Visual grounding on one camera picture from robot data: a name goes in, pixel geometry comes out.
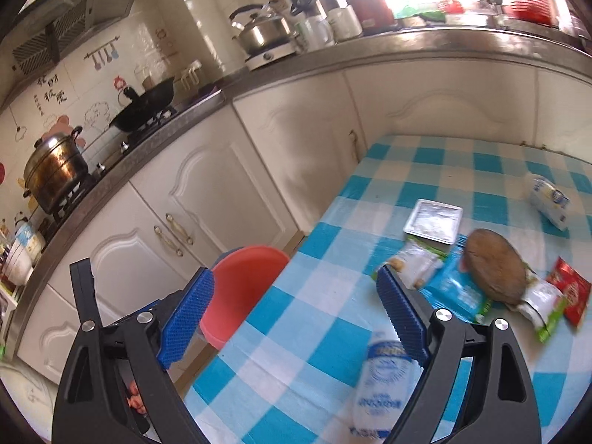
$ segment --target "range hood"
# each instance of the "range hood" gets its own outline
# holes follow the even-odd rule
[[[35,0],[0,44],[0,109],[76,47],[125,18],[134,0]]]

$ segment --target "red bucket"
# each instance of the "red bucket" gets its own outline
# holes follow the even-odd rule
[[[288,262],[281,250],[250,246],[214,266],[214,296],[199,323],[211,345],[224,347]]]

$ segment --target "white mug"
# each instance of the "white mug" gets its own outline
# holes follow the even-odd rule
[[[335,44],[331,25],[319,14],[299,21],[296,29],[304,40],[306,51],[320,50]]]
[[[362,25],[360,25],[351,5],[329,10],[327,20],[329,20],[335,40],[338,42],[351,40],[351,38],[359,37],[362,34]]]

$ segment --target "table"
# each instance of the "table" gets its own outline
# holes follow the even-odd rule
[[[527,171],[572,201],[566,232],[523,199]],[[546,275],[558,255],[592,279],[592,165],[517,145],[388,136],[373,145],[274,285],[198,377],[185,404],[212,444],[368,442],[350,433],[354,387],[371,330],[388,324],[372,270],[403,245],[420,198],[464,208],[461,233],[504,235]],[[562,319],[546,345],[522,316],[510,322],[531,373],[543,442],[561,428],[592,376],[592,317]],[[450,433],[471,363],[465,359],[434,436]]]

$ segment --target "black wok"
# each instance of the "black wok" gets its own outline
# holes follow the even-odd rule
[[[133,132],[144,125],[158,112],[164,110],[173,101],[174,78],[167,78],[138,95],[132,87],[123,89],[123,93],[131,100],[131,103],[120,111],[111,121],[109,127],[115,126],[122,132]]]

